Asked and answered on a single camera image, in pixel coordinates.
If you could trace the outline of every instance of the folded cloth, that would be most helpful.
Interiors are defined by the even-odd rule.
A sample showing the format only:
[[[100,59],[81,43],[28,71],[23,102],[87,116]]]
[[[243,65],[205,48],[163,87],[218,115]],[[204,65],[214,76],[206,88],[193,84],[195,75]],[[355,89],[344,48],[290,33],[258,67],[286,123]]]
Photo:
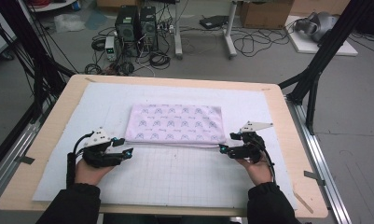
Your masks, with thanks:
[[[221,107],[134,105],[125,140],[132,143],[217,147],[226,142]]]

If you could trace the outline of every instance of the printed pattern on cloth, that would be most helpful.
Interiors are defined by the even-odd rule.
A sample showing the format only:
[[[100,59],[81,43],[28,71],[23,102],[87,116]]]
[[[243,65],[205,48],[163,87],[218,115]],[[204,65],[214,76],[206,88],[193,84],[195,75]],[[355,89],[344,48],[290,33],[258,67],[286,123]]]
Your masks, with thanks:
[[[226,142],[221,107],[134,105],[125,134],[128,142],[218,145]]]

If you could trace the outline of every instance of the cardboard box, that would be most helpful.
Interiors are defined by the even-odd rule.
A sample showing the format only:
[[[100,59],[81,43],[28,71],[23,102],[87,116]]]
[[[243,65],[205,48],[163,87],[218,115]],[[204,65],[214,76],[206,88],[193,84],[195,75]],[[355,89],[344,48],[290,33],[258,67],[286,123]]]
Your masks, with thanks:
[[[283,29],[294,0],[243,3],[240,20],[245,28]]]
[[[140,6],[140,0],[96,0],[97,7]]]
[[[295,0],[291,8],[293,16],[309,16],[312,12],[328,12],[341,15],[350,0]]]

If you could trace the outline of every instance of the person's left hand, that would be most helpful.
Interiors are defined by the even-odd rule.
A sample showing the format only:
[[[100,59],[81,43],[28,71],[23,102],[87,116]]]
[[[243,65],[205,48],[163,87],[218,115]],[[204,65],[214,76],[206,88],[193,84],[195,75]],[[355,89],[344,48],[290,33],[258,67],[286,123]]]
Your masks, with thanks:
[[[89,185],[98,185],[100,180],[108,172],[110,172],[114,166],[94,168],[88,165],[84,159],[81,159],[76,164],[76,184],[89,184]]]

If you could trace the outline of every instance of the table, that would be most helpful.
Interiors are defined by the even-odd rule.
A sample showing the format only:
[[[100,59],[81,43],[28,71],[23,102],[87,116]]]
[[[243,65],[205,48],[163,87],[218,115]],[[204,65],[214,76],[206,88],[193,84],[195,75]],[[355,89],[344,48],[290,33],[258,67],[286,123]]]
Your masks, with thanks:
[[[179,13],[179,3],[180,0],[175,1],[175,17],[180,18],[181,15],[178,15]],[[233,19],[235,18],[236,13],[236,7],[237,7],[237,1],[231,1],[230,3],[230,10],[229,10],[229,20],[228,20],[228,26],[227,29],[224,30],[224,37],[227,42],[227,46],[229,49],[229,58],[236,57],[237,52],[233,45],[232,38],[230,37],[230,32],[232,31],[232,25],[233,25]],[[175,57],[177,59],[183,58],[183,47],[181,44],[181,34],[180,34],[180,20],[177,19],[174,23],[174,44],[175,44]]]
[[[288,111],[280,88],[274,84],[239,83],[224,81],[187,80],[152,77],[102,77],[75,75],[68,82],[62,96],[53,107],[41,131],[26,156],[34,158],[33,164],[21,163],[0,198],[1,210],[44,211],[48,203],[33,202],[36,186],[46,167],[53,148],[59,141],[66,123],[73,114],[79,99],[90,82],[122,83],[150,86],[194,87],[222,90],[262,91],[267,99],[275,132],[283,150],[285,164],[298,199],[297,217],[326,217],[323,196],[314,179],[305,177],[303,171],[312,171],[295,124]],[[102,204],[101,213],[131,213],[156,215],[195,215],[245,217],[242,209],[138,206]]]

